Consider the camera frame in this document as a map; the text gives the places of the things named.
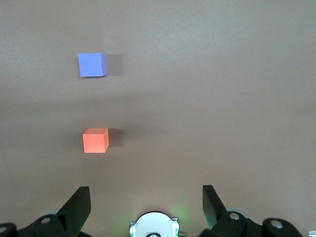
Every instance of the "beige surface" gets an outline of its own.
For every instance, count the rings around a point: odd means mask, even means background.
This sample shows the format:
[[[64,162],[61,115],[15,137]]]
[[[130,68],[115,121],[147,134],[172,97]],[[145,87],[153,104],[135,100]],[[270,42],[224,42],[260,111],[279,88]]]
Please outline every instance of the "beige surface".
[[[202,185],[262,223],[316,229],[316,1],[0,1],[0,222],[89,185],[83,228],[145,211],[207,227]],[[77,53],[108,54],[79,77]],[[85,154],[89,127],[116,129]]]

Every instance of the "black bracket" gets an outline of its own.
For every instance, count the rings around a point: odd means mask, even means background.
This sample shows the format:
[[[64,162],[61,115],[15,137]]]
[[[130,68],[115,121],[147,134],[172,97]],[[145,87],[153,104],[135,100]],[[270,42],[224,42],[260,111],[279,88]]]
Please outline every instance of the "black bracket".
[[[0,237],[91,237],[80,232],[91,211],[89,187],[80,187],[56,215],[45,215],[17,230],[13,223],[0,224]]]
[[[269,218],[261,226],[238,212],[227,211],[212,185],[203,186],[203,211],[210,229],[199,237],[303,237],[285,220]]]

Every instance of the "block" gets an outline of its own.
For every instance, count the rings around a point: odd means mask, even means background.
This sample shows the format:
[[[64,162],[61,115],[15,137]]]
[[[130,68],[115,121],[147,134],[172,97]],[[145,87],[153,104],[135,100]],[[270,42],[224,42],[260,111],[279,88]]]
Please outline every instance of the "block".
[[[79,53],[81,77],[103,77],[108,74],[107,56],[103,53]]]
[[[83,134],[85,153],[105,153],[109,146],[109,130],[107,128],[89,128]]]

